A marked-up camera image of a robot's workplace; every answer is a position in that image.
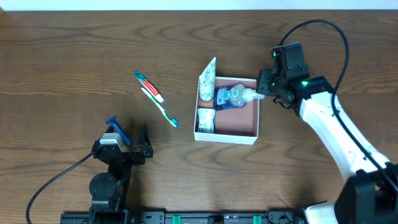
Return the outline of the clear bottle blue liquid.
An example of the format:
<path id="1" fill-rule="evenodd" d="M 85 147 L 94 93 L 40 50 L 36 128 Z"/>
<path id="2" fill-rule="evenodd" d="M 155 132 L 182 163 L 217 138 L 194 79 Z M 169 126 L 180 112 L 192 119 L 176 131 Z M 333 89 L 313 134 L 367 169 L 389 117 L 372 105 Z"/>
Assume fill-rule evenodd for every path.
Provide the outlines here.
<path id="1" fill-rule="evenodd" d="M 256 99 L 263 100 L 264 98 L 265 95 L 259 94 L 251 88 L 246 88 L 242 83 L 233 86 L 222 86 L 215 91 L 213 108 L 216 111 L 244 108 L 247 103 Z"/>

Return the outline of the white green soap packet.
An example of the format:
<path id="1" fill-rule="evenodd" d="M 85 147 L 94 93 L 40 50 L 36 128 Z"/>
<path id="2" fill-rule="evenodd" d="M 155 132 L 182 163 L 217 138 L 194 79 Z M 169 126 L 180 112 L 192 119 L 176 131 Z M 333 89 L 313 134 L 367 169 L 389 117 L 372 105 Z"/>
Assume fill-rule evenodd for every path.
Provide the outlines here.
<path id="1" fill-rule="evenodd" d="M 213 134 L 215 131 L 215 110 L 210 108 L 198 109 L 198 132 Z"/>

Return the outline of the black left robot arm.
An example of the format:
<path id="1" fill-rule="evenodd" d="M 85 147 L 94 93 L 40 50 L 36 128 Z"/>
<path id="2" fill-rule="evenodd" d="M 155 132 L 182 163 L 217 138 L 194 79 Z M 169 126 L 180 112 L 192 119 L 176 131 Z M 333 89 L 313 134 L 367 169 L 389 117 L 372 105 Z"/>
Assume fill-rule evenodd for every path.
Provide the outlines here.
<path id="1" fill-rule="evenodd" d="M 90 182 L 89 223 L 139 223 L 137 212 L 126 207 L 126 197 L 132 166 L 144 165 L 147 158 L 153 157 L 147 126 L 140 130 L 138 151 L 124 152 L 126 146 L 112 126 L 93 143 L 93 157 L 107 164 L 108 171 L 95 175 Z"/>

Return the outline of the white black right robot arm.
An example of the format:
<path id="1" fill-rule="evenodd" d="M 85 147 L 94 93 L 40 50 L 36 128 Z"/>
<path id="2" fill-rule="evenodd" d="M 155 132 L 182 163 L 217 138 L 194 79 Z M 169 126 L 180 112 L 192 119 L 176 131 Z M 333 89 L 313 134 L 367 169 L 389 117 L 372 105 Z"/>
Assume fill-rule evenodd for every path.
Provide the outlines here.
<path id="1" fill-rule="evenodd" d="M 319 136 L 345 185 L 335 202 L 304 208 L 303 223 L 397 223 L 397 166 L 361 134 L 324 77 L 283 83 L 276 70 L 261 70 L 258 93 L 293 109 Z"/>

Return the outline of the white bamboo-print cream tube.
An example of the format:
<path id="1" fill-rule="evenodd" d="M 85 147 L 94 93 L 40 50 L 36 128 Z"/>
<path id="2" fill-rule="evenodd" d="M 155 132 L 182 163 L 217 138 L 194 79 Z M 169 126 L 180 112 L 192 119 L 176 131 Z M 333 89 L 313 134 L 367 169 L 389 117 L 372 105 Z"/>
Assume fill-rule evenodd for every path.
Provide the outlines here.
<path id="1" fill-rule="evenodd" d="M 199 95 L 202 101 L 211 101 L 215 92 L 216 57 L 206 66 L 199 76 Z"/>

